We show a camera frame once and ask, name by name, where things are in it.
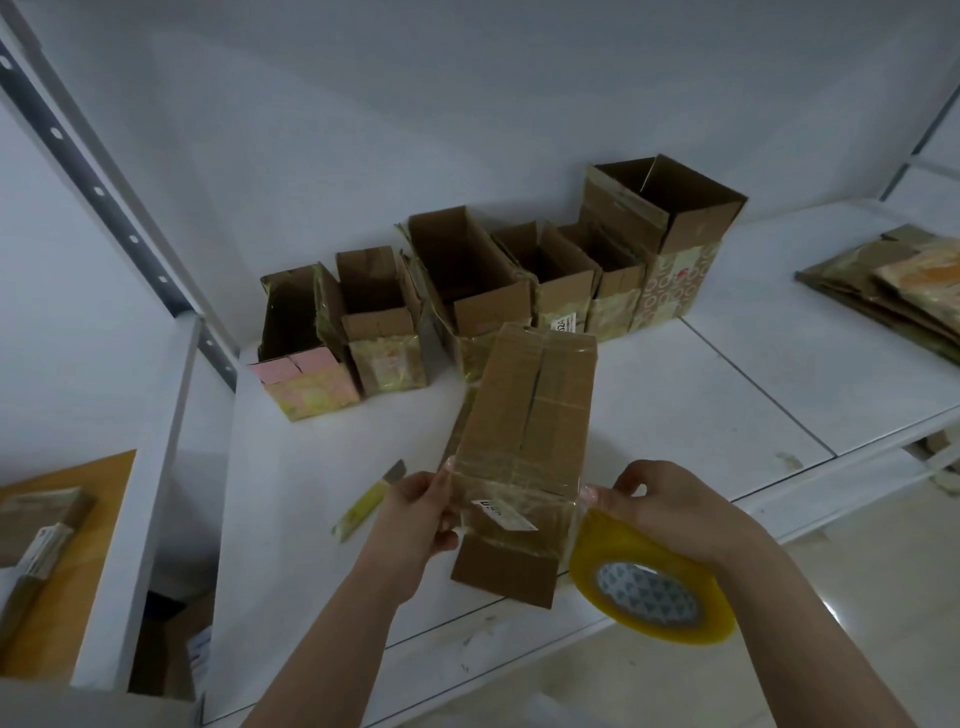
open cardboard box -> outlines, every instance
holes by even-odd
[[[581,221],[599,224],[646,263],[631,330],[689,310],[746,202],[664,155],[587,168]]]
[[[600,341],[623,336],[630,330],[640,298],[643,261],[599,225],[581,221],[564,225],[558,232],[594,260],[600,270],[587,316],[587,333]]]
[[[549,608],[584,466],[597,340],[506,324],[452,476],[466,533],[451,578]]]
[[[258,362],[251,369],[287,419],[293,422],[360,401],[347,345],[318,315],[313,266],[273,273],[261,282],[267,315]]]
[[[317,295],[334,335],[348,341],[368,397],[426,386],[421,302],[402,257],[389,245],[336,255],[338,282],[317,265]]]
[[[530,323],[530,281],[465,206],[413,215],[400,229],[444,347],[464,379],[479,379],[500,327]]]
[[[531,276],[537,328],[583,333],[600,267],[570,243],[552,223],[538,233],[537,223],[492,233],[493,239]]]

package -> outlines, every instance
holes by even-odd
[[[455,581],[549,608],[587,447],[597,340],[507,324],[452,476],[465,536]]]
[[[583,333],[600,266],[549,222],[540,233],[531,222],[494,231],[492,237],[531,277],[536,327]]]
[[[163,625],[167,669],[163,694],[196,700],[204,693],[213,630],[213,592],[188,604]]]
[[[331,324],[313,266],[261,279],[267,315],[251,369],[291,422],[360,401],[346,336]]]
[[[26,617],[93,503],[80,488],[0,500],[0,650]]]
[[[530,323],[530,280],[464,206],[413,215],[400,229],[441,341],[464,379],[476,381],[500,327]]]
[[[874,275],[902,299],[960,334],[960,239],[935,238],[920,253],[882,265]]]
[[[623,336],[630,330],[640,298],[645,273],[643,261],[596,223],[580,221],[559,230],[601,269],[596,293],[590,302],[587,333],[600,341]]]
[[[746,202],[739,192],[664,155],[587,168],[581,221],[610,231],[646,264],[631,330],[689,310],[721,238]]]
[[[960,334],[886,285],[875,271],[936,246],[941,238],[912,225],[883,233],[796,274],[797,280],[857,310],[916,344],[960,363]]]
[[[321,319],[348,341],[364,394],[426,386],[420,353],[421,303],[406,260],[389,245],[336,255],[338,282],[317,265]]]

person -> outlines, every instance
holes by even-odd
[[[457,547],[451,469],[447,461],[389,491],[353,570],[246,728],[360,725],[397,607],[417,591],[430,557]],[[585,486],[581,500],[713,571],[779,728],[915,726],[789,555],[696,475],[637,460],[611,489]]]

floor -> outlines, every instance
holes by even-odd
[[[960,497],[925,482],[787,548],[917,722],[960,724]],[[614,626],[407,726],[509,726],[537,693],[613,726],[775,725],[739,634],[684,647]]]

white label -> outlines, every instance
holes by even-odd
[[[47,579],[60,559],[63,545],[73,535],[73,529],[62,523],[43,526],[20,559],[22,573],[36,579]]]
[[[550,322],[550,327],[555,331],[568,331],[570,333],[577,332],[577,312],[568,313],[566,316],[562,316],[559,319],[555,319]]]
[[[523,518],[517,511],[503,503],[494,503],[492,500],[472,500],[479,505],[484,513],[490,516],[505,531],[536,531],[537,527]]]
[[[193,694],[198,698],[204,693],[206,667],[210,662],[210,636],[213,627],[201,630],[186,641],[186,654],[190,658],[190,676],[193,679]]]

